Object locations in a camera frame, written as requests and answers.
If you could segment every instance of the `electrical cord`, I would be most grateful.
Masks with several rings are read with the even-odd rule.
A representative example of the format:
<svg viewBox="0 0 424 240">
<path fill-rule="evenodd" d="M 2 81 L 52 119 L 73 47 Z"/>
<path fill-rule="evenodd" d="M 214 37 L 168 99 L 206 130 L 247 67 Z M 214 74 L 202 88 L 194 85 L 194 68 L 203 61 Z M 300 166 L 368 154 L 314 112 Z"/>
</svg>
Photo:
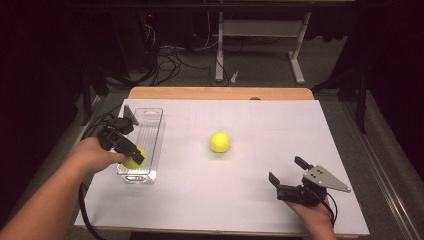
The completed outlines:
<svg viewBox="0 0 424 240">
<path fill-rule="evenodd" d="M 81 215 L 82 219 L 84 221 L 85 226 L 87 227 L 87 230 L 93 235 L 93 237 L 97 240 L 105 240 L 102 238 L 94 229 L 94 227 L 90 223 L 90 219 L 87 215 L 87 209 L 85 208 L 85 202 L 84 202 L 84 184 L 81 183 L 79 190 L 78 190 L 78 202 L 81 209 Z"/>
<path fill-rule="evenodd" d="M 334 223 L 336 223 L 336 220 L 337 220 L 337 214 L 339 213 L 339 210 L 337 209 L 337 204 L 336 204 L 336 201 L 334 200 L 333 196 L 331 196 L 329 193 L 327 193 L 327 195 L 328 195 L 328 196 L 330 196 L 331 200 L 332 200 L 332 201 L 333 201 L 333 203 L 334 203 L 334 208 L 336 209 L 336 214 L 335 214 L 335 216 L 334 216 Z"/>
<path fill-rule="evenodd" d="M 321 199 L 314 191 L 312 191 L 311 189 L 305 187 L 305 189 L 311 193 L 312 195 L 314 195 L 320 202 L 322 205 L 324 205 L 324 207 L 330 212 L 330 221 L 331 221 L 331 225 L 334 228 L 334 225 L 336 224 L 336 218 L 337 218 L 337 207 L 336 207 L 336 216 L 334 216 L 334 212 L 333 210 L 330 208 L 330 206 L 325 202 L 325 200 Z"/>
</svg>

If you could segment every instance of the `wooden table edge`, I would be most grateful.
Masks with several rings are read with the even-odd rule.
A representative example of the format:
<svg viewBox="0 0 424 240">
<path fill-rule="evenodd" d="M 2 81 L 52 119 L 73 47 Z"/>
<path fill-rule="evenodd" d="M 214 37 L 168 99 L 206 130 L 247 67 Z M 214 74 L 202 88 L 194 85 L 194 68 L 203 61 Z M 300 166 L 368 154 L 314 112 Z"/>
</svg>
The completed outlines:
<svg viewBox="0 0 424 240">
<path fill-rule="evenodd" d="M 130 99 L 314 100 L 308 88 L 134 87 Z"/>
</svg>

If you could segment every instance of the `tennis ball in container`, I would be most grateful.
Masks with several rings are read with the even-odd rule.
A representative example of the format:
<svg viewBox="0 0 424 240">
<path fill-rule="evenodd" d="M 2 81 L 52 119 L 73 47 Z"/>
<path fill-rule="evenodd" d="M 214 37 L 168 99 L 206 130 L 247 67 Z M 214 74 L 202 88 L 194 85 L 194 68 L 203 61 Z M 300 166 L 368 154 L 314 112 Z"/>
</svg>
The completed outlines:
<svg viewBox="0 0 424 240">
<path fill-rule="evenodd" d="M 144 151 L 144 149 L 140 146 L 137 146 L 138 151 L 140 151 L 141 155 L 144 157 L 144 161 L 141 163 L 141 165 L 138 165 L 138 163 L 136 161 L 134 161 L 133 158 L 131 158 L 130 160 L 123 162 L 122 165 L 124 165 L 124 167 L 129 168 L 129 169 L 137 169 L 140 168 L 144 165 L 144 163 L 146 162 L 146 151 Z"/>
</svg>

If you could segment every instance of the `dark background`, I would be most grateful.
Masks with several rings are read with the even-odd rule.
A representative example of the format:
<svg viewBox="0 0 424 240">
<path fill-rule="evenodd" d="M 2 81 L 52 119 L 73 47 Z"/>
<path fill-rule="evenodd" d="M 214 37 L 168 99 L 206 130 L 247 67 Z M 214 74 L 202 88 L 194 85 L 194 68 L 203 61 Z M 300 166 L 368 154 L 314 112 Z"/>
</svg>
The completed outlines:
<svg viewBox="0 0 424 240">
<path fill-rule="evenodd" d="M 421 177 L 423 10 L 418 1 L 410 0 L 385 13 L 313 13 L 306 35 L 306 39 L 323 36 L 326 41 L 352 36 L 334 74 L 361 59 L 364 50 L 375 53 L 368 75 L 369 89 Z M 297 14 L 288 12 L 284 18 Z M 134 16 L 73 12 L 60 2 L 49 0 L 0 3 L 0 130 L 4 167 L 0 174 L 0 222 L 7 219 L 38 166 L 75 117 L 74 101 L 82 90 L 83 70 L 94 64 L 128 76 L 134 65 L 149 65 L 152 56 L 144 54 L 150 50 L 144 44 L 145 36 L 137 30 L 139 25 Z M 234 18 L 263 16 L 256 12 L 232 14 Z M 161 12 L 155 17 L 154 24 L 160 32 L 188 49 L 192 33 L 207 35 L 205 13 Z M 267 17 L 280 19 L 281 15 Z M 211 13 L 215 31 L 216 18 L 217 14 Z M 130 52 L 141 54 L 131 56 Z"/>
</svg>

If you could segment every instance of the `human arm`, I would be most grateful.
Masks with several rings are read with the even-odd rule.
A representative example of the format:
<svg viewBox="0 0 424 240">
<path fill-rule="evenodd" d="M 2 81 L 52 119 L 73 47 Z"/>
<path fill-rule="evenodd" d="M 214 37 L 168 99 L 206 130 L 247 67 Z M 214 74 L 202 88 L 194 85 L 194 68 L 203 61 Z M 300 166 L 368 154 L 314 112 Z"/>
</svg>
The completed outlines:
<svg viewBox="0 0 424 240">
<path fill-rule="evenodd" d="M 322 204 L 306 207 L 301 204 L 285 202 L 302 220 L 312 240 L 335 240 L 331 216 Z"/>
<path fill-rule="evenodd" d="M 110 164 L 126 160 L 123 154 L 103 150 L 97 138 L 81 141 L 2 229 L 0 239 L 63 239 L 81 182 Z"/>
</svg>

